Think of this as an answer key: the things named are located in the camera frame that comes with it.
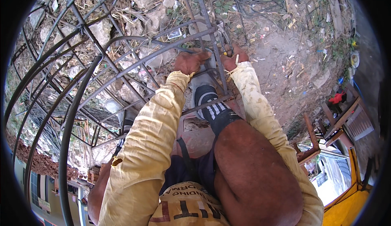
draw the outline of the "dark shorts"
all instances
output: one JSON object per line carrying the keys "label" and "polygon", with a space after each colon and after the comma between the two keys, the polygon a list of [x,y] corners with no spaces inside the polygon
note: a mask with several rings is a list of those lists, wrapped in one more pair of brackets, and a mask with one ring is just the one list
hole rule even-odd
{"label": "dark shorts", "polygon": [[[213,141],[212,148],[207,154],[198,158],[191,158],[191,161],[193,162],[195,170],[197,171],[201,185],[208,191],[209,194],[211,194],[214,198],[217,198],[214,187],[215,142],[216,139]],[[171,166],[164,173],[164,177],[166,181],[164,182],[159,195],[162,195],[168,187],[174,184],[186,181],[196,182],[189,174],[183,158],[179,155],[171,156]]]}

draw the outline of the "strap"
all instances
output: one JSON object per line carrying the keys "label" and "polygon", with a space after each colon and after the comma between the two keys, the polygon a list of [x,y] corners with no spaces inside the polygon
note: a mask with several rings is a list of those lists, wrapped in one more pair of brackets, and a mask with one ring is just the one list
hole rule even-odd
{"label": "strap", "polygon": [[198,177],[196,168],[194,167],[194,164],[192,163],[192,160],[190,159],[189,153],[186,148],[186,144],[182,137],[177,139],[177,142],[179,143],[179,146],[181,147],[182,151],[182,158],[186,166],[187,172],[190,174],[190,177],[192,178],[193,182],[200,183],[200,179]]}

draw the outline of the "arm sleeve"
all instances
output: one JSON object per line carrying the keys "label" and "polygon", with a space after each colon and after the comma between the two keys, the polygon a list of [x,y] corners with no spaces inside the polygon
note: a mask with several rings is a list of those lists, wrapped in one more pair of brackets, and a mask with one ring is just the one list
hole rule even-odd
{"label": "arm sleeve", "polygon": [[99,225],[148,224],[159,204],[164,172],[171,164],[189,80],[189,75],[172,72],[136,117],[111,165]]}
{"label": "arm sleeve", "polygon": [[288,145],[287,136],[274,118],[266,97],[261,94],[254,68],[247,61],[237,63],[237,65],[237,68],[230,73],[242,95],[247,122],[270,141],[299,182],[304,208],[297,225],[321,225],[324,211],[323,203],[318,197],[314,185],[301,170],[297,162],[296,151]]}

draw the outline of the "rebar cage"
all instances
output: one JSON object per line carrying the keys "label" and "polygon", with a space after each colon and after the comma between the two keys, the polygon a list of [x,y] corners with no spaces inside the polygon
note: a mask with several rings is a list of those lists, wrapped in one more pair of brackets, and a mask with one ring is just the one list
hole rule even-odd
{"label": "rebar cage", "polygon": [[[111,142],[114,142],[116,140],[119,140],[121,138],[124,138],[126,134],[117,134],[113,131],[108,130],[105,125],[103,125],[106,121],[108,121],[110,118],[114,117],[116,114],[124,112],[126,109],[131,108],[132,106],[136,104],[145,104],[149,99],[155,94],[155,91],[151,89],[150,87],[147,87],[144,83],[140,82],[139,80],[135,79],[128,73],[130,71],[144,71],[148,78],[153,82],[154,85],[159,87],[158,82],[154,79],[152,74],[149,72],[147,67],[145,66],[145,63],[154,57],[170,50],[170,49],[176,49],[179,51],[185,51],[189,53],[193,53],[192,51],[180,47],[183,43],[189,42],[191,40],[194,40],[196,38],[199,38],[199,42],[201,45],[201,48],[205,50],[205,46],[203,45],[203,42],[201,40],[201,37],[204,35],[209,35],[211,38],[211,41],[213,43],[213,52],[214,52],[214,57],[216,58],[217,62],[217,69],[210,68],[209,66],[206,66],[206,71],[204,72],[199,72],[199,74],[209,74],[212,76],[212,79],[217,83],[217,80],[215,79],[216,77],[220,78],[220,81],[222,83],[222,86],[220,84],[217,84],[218,88],[221,90],[221,92],[224,94],[221,98],[214,100],[212,102],[208,102],[206,104],[203,104],[201,106],[198,106],[196,108],[192,108],[190,110],[184,111],[182,115],[191,113],[193,111],[199,110],[201,108],[204,108],[206,106],[210,106],[214,103],[217,103],[219,101],[223,101],[229,98],[229,93],[227,90],[227,84],[224,76],[224,69],[221,64],[221,59],[219,57],[219,49],[217,47],[216,39],[213,33],[216,32],[217,27],[216,25],[212,24],[209,20],[208,17],[208,11],[207,8],[204,4],[204,0],[198,0],[198,5],[201,10],[202,16],[205,18],[205,20],[201,19],[194,19],[193,12],[190,8],[188,0],[184,0],[185,7],[188,10],[188,13],[190,15],[190,20],[187,21],[186,23],[180,24],[178,26],[172,27],[168,30],[162,31],[155,35],[152,38],[147,38],[147,37],[141,37],[141,36],[128,36],[126,35],[126,32],[121,28],[116,19],[112,16],[111,11],[113,8],[116,6],[116,3],[118,0],[113,0],[113,3],[111,4],[110,7],[106,5],[107,0],[98,0],[98,3],[93,6],[93,8],[86,13],[84,16],[82,16],[81,12],[78,10],[78,8],[75,5],[75,0],[66,0],[67,4],[66,7],[60,11],[58,16],[53,16],[50,14],[50,11],[48,10],[49,4],[53,0],[49,0],[48,3],[34,9],[31,11],[31,13],[37,11],[38,9],[43,9],[44,12],[41,16],[42,17],[48,16],[52,18],[53,20],[53,25],[50,28],[50,31],[46,37],[46,40],[43,43],[43,46],[40,50],[36,50],[32,44],[32,39],[27,38],[26,33],[25,33],[25,28],[22,28],[21,30],[21,35],[24,39],[24,44],[22,47],[18,48],[15,51],[15,54],[12,58],[12,64],[14,61],[22,54],[23,51],[27,50],[29,52],[29,55],[32,57],[34,60],[34,64],[30,69],[28,69],[28,72],[24,75],[23,78],[20,78],[20,84],[17,86],[16,90],[14,91],[7,109],[4,113],[4,124],[7,124],[10,114],[12,112],[12,109],[17,102],[18,98],[22,94],[26,94],[29,96],[30,104],[28,106],[27,111],[24,111],[24,119],[22,121],[22,124],[20,125],[20,128],[18,130],[18,134],[16,137],[16,144],[14,146],[13,150],[13,155],[12,155],[12,162],[15,162],[15,157],[16,157],[16,151],[17,151],[17,142],[20,138],[20,135],[22,133],[23,126],[25,125],[25,122],[27,120],[27,117],[31,114],[32,110],[34,108],[38,108],[40,111],[43,111],[45,114],[45,117],[40,121],[40,126],[38,128],[37,134],[34,138],[34,141],[32,142],[32,146],[30,149],[30,153],[28,156],[27,160],[27,165],[26,165],[26,172],[25,172],[25,177],[24,177],[24,193],[26,196],[27,201],[30,201],[30,192],[29,192],[29,184],[30,184],[30,174],[31,174],[31,165],[32,165],[32,160],[34,158],[34,152],[37,147],[38,140],[42,133],[48,129],[48,126],[50,125],[55,125],[56,129],[60,129],[63,131],[63,136],[61,139],[61,144],[55,144],[55,150],[58,153],[59,157],[59,195],[60,195],[60,200],[61,200],[61,208],[63,211],[63,216],[64,220],[67,225],[73,225],[72,217],[71,217],[71,212],[70,212],[70,207],[69,207],[69,201],[68,201],[68,195],[67,195],[67,174],[66,174],[66,168],[67,168],[67,159],[68,159],[68,149],[69,149],[69,144],[70,144],[70,138],[73,136],[77,140],[85,143],[91,149],[95,149],[99,145],[105,145],[109,144]],[[86,23],[87,19],[89,16],[96,10],[96,9],[103,9],[105,11],[105,14],[102,15],[101,17]],[[69,11],[76,16],[77,18],[77,24],[72,24],[64,20],[64,16],[66,13],[69,13]],[[114,28],[118,32],[118,37],[111,39],[108,43],[105,45],[100,45],[99,41],[97,38],[94,36],[94,34],[91,32],[90,26],[101,22],[103,19],[108,18],[110,19],[111,23],[113,24]],[[59,29],[59,23],[66,24],[70,26],[73,30],[73,32],[69,33],[68,35],[64,35],[61,30]],[[207,29],[199,32],[196,22],[203,22],[207,25]],[[170,33],[178,28],[185,27],[187,25],[193,24],[197,33],[193,34],[191,36],[183,37],[173,43],[166,43],[159,41],[159,38],[161,36],[166,35],[167,33]],[[48,44],[49,38],[53,33],[59,33],[62,37],[62,39],[58,42],[55,43],[53,47],[49,49],[45,49],[45,47]],[[71,45],[70,44],[70,39],[76,36],[77,34],[81,35],[82,40]],[[92,62],[83,62],[78,53],[75,51],[75,48],[86,43],[87,41],[91,41],[96,49],[97,49],[97,55],[95,56],[94,61]],[[107,54],[107,49],[112,43],[115,43],[116,41],[122,40],[125,42],[127,45],[129,51],[125,52],[123,55],[118,57],[115,60],[112,60],[108,54]],[[140,42],[135,48],[131,47],[131,41],[138,41]],[[156,45],[160,45],[160,49],[157,51],[150,53],[149,55],[139,58],[139,56],[136,54],[136,51],[138,48],[145,44],[153,43]],[[128,55],[132,55],[137,62],[133,63],[129,67],[127,67],[124,70],[120,70],[116,67],[116,63],[125,58]],[[61,64],[58,69],[54,72],[52,71],[52,67],[54,65],[54,62],[58,59],[63,60],[63,64]],[[57,79],[58,73],[61,71],[61,69],[67,65],[69,61],[72,59],[75,59],[82,70],[70,81],[68,85],[63,87],[60,83],[60,81]],[[108,64],[108,67],[103,68],[102,70],[98,72],[94,72],[95,68],[97,65],[105,60]],[[108,79],[104,83],[99,79],[99,77],[107,70],[112,70],[115,72],[115,76]],[[124,84],[130,89],[131,92],[133,92],[137,97],[138,100],[130,103],[129,105],[124,105],[123,102],[121,102],[118,98],[115,97],[115,95],[110,91],[108,86],[115,82],[117,79],[121,79]],[[39,84],[34,87],[34,89],[29,89],[28,86],[32,81],[37,81]],[[99,87],[90,95],[88,96],[83,96],[85,95],[85,89],[88,85],[91,83],[95,82]],[[145,89],[145,91],[149,94],[146,96],[141,96],[139,92],[136,91],[134,88],[134,84],[137,84],[139,87]],[[57,92],[57,99],[55,100],[54,104],[51,106],[50,109],[47,110],[45,106],[42,105],[40,101],[40,96],[42,92],[44,91],[45,88],[51,88],[54,89]],[[77,90],[75,95],[71,95],[72,90]],[[85,106],[86,104],[91,101],[95,96],[97,96],[100,92],[105,91],[108,95],[110,95],[115,101],[117,101],[122,108],[107,116],[106,118],[99,119],[99,117],[94,116],[94,114],[91,113],[90,110],[86,109]],[[59,103],[65,101],[68,105],[66,113],[64,115],[64,118],[62,121],[58,121],[58,119],[54,118],[53,113],[55,112],[56,108],[58,107]],[[82,138],[80,138],[77,134],[72,133],[72,127],[75,121],[76,116],[83,116],[87,120],[91,121],[96,127],[95,131],[92,136],[92,140],[89,140],[89,142],[86,142]],[[101,130],[105,130],[106,132],[110,133],[114,138],[105,141],[101,144],[97,144],[98,136],[100,134]]]}

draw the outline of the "hand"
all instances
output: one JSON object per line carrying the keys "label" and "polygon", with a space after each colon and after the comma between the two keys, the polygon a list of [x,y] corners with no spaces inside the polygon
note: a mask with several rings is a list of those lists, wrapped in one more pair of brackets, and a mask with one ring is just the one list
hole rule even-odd
{"label": "hand", "polygon": [[225,56],[224,54],[220,55],[221,58],[221,63],[225,67],[225,69],[229,72],[231,72],[233,69],[237,67],[236,65],[236,56],[239,55],[239,60],[238,62],[244,62],[244,61],[250,61],[248,58],[247,53],[239,48],[236,44],[232,44],[233,46],[233,52],[235,53],[232,55],[232,51],[229,45],[225,45],[224,48],[227,51],[227,55]]}
{"label": "hand", "polygon": [[176,57],[174,71],[181,71],[183,74],[190,75],[197,72],[200,65],[205,63],[205,60],[212,56],[212,53],[202,51],[200,48],[190,48],[196,53],[190,54],[187,52],[180,52]]}

